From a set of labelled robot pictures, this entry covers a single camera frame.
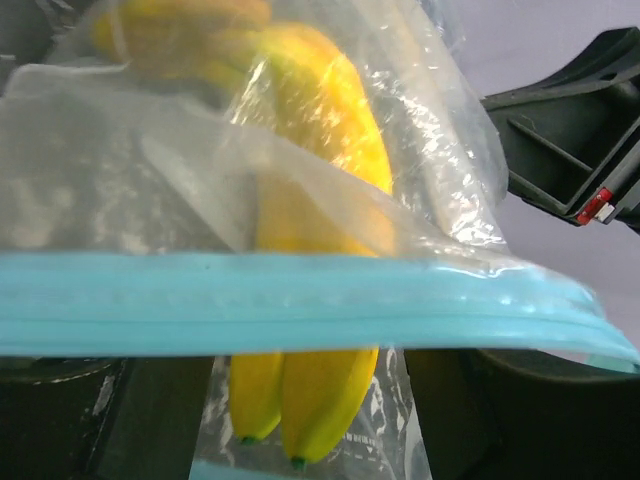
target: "gray surface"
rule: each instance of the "gray surface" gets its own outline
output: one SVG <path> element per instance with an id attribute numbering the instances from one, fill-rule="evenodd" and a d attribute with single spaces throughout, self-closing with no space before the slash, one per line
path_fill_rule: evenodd
<path id="1" fill-rule="evenodd" d="M 453 0 L 467 79 L 488 95 L 541 80 L 600 32 L 640 25 L 638 0 Z M 614 223 L 575 228 L 515 197 L 498 220 L 511 250 L 594 288 L 609 319 L 640 348 L 640 236 Z"/>

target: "ziplock bag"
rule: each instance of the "ziplock bag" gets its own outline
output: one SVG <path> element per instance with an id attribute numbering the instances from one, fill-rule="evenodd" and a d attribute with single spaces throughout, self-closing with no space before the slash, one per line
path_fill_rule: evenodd
<path id="1" fill-rule="evenodd" d="M 57 65 L 24 67 L 8 85 L 0 246 L 110 253 L 3 255 L 1 353 L 509 346 L 637 360 L 590 292 L 506 253 L 497 136 L 417 4 L 281 1 L 266 21 L 233 11 L 231 26 L 202 1 L 151 4 L 160 13 L 98 4 Z M 307 53 L 289 68 L 283 37 Z M 325 39 L 344 56 L 318 70 Z M 376 148 L 372 173 L 362 159 Z M 300 256 L 210 253 L 221 250 Z M 398 423 L 394 441 L 371 445 L 383 438 L 376 412 L 350 432 L 358 449 L 347 436 L 337 462 L 309 475 L 372 476 L 372 455 L 382 478 L 410 478 L 424 452 L 405 455 Z M 211 458 L 232 446 L 207 443 L 207 425 L 199 460 L 258 468 L 259 457 L 261 471 L 284 473 L 269 454 Z"/>

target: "banana tip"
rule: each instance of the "banana tip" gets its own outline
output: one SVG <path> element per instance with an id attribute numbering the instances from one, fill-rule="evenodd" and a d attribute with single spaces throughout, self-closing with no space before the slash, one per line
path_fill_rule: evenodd
<path id="1" fill-rule="evenodd" d="M 242 437 L 240 439 L 240 445 L 255 445 L 259 440 L 256 437 Z"/>
<path id="2" fill-rule="evenodd" d="M 305 468 L 307 468 L 307 461 L 301 457 L 293 457 L 291 459 L 291 466 L 297 472 L 304 472 Z"/>

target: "blue zipper seal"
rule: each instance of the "blue zipper seal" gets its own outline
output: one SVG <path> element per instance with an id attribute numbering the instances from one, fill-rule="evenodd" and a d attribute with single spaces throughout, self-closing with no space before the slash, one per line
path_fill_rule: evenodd
<path id="1" fill-rule="evenodd" d="M 537 267 L 176 253 L 0 255 L 0 355 L 189 356 L 367 345 L 640 363 L 593 294 Z"/>

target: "yellow banana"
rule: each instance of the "yellow banana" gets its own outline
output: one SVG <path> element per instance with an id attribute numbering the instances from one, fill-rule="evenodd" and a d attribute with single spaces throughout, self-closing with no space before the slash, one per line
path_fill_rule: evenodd
<path id="1" fill-rule="evenodd" d="M 362 405 L 377 358 L 377 348 L 285 355 L 282 435 L 296 469 L 338 444 Z"/>
<path id="2" fill-rule="evenodd" d="M 166 78 L 193 75 L 205 63 L 206 36 L 222 28 L 262 28 L 265 0 L 125 0 L 101 14 L 91 29 L 97 50 L 110 60 Z"/>
<path id="3" fill-rule="evenodd" d="M 231 358 L 231 424 L 244 444 L 263 440 L 280 421 L 283 360 L 281 353 Z"/>
<path id="4" fill-rule="evenodd" d="M 252 75 L 263 70 L 270 84 L 265 101 L 272 102 L 272 128 L 279 135 L 391 191 L 386 150 L 357 71 L 326 37 L 294 24 L 261 32 L 221 31 L 214 37 L 216 62 Z M 208 81 L 229 88 L 225 79 L 216 78 L 216 71 L 209 73 L 204 75 Z M 249 98 L 237 105 L 245 109 L 241 117 L 259 121 L 252 111 L 256 103 Z M 373 255 L 285 179 L 262 175 L 259 205 L 259 249 Z M 340 441 L 364 400 L 377 355 L 377 348 L 284 355 L 281 423 L 294 467 L 319 461 Z"/>

